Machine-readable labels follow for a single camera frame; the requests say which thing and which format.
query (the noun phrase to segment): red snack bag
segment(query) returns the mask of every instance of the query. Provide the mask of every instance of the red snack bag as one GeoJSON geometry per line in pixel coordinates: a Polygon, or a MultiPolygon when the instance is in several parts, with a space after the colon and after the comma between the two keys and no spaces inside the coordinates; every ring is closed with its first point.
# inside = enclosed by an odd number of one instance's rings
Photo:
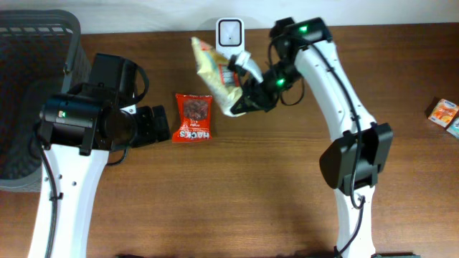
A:
{"type": "Polygon", "coordinates": [[[175,94],[181,126],[172,136],[173,143],[210,140],[210,104],[212,96],[175,94]]]}

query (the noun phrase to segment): yellow snack package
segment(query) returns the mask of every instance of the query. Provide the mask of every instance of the yellow snack package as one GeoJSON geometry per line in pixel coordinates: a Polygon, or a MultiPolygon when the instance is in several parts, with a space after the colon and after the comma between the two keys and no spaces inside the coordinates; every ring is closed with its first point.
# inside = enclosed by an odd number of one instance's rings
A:
{"type": "Polygon", "coordinates": [[[441,99],[430,114],[429,119],[444,128],[451,123],[459,107],[445,99],[441,99]]]}
{"type": "Polygon", "coordinates": [[[242,88],[237,75],[227,69],[230,61],[196,37],[191,38],[191,46],[196,58],[197,74],[206,82],[222,112],[231,117],[244,115],[231,112],[231,107],[242,96],[242,88]]]}

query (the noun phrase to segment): wooden table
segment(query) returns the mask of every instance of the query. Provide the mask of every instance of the wooden table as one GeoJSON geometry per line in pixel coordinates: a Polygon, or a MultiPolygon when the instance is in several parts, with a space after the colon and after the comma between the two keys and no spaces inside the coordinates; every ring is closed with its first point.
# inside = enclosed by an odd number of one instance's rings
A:
{"type": "MultiPolygon", "coordinates": [[[[373,200],[377,251],[422,257],[459,254],[459,140],[426,119],[434,96],[459,103],[459,24],[332,27],[341,63],[361,101],[395,139],[373,200]]],[[[174,94],[209,94],[196,75],[188,38],[214,32],[82,36],[96,52],[144,67],[144,105],[164,105],[175,131],[174,94]]],[[[247,50],[267,67],[268,30],[246,33],[247,50]]],[[[295,87],[287,94],[294,100],[295,87]]],[[[301,104],[228,118],[212,108],[214,140],[132,150],[107,168],[95,198],[90,258],[274,257],[331,251],[338,220],[318,159],[329,146],[307,89],[301,104]]],[[[26,257],[38,193],[0,193],[0,257],[26,257]]]]}

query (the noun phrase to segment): wooden surface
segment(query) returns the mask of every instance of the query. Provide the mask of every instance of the wooden surface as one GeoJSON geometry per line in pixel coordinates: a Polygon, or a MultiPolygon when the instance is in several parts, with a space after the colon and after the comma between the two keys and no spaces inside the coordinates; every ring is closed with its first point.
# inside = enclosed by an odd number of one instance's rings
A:
{"type": "MultiPolygon", "coordinates": [[[[378,252],[459,254],[459,140],[424,116],[434,96],[459,103],[459,24],[333,27],[341,63],[368,111],[395,139],[373,201],[378,252]]],[[[144,105],[162,104],[179,126],[174,94],[209,94],[188,38],[214,32],[82,36],[90,59],[118,54],[144,67],[144,105]]],[[[266,70],[268,30],[247,31],[266,70]]],[[[298,89],[287,98],[294,100],[298,89]]],[[[100,180],[90,258],[274,257],[331,251],[338,234],[333,191],[318,159],[328,131],[311,91],[301,104],[228,118],[212,108],[214,140],[132,150],[100,180]]],[[[37,193],[0,193],[0,257],[26,257],[37,193]]]]}

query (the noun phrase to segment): snack bag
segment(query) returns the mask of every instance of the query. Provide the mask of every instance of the snack bag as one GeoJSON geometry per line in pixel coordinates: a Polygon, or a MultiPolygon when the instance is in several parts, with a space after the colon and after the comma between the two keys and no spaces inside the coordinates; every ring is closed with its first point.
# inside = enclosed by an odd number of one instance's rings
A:
{"type": "Polygon", "coordinates": [[[447,129],[447,131],[454,135],[456,138],[459,138],[459,118],[454,120],[453,124],[447,129]]]}
{"type": "Polygon", "coordinates": [[[444,128],[451,123],[459,107],[445,99],[441,99],[430,114],[429,119],[444,128]]]}
{"type": "Polygon", "coordinates": [[[210,104],[212,96],[175,94],[181,126],[172,136],[173,143],[210,140],[210,104]]]}
{"type": "Polygon", "coordinates": [[[242,88],[237,75],[227,69],[230,61],[196,37],[191,38],[191,45],[196,58],[197,74],[206,82],[222,112],[230,117],[244,115],[231,112],[231,107],[242,96],[242,88]]]}

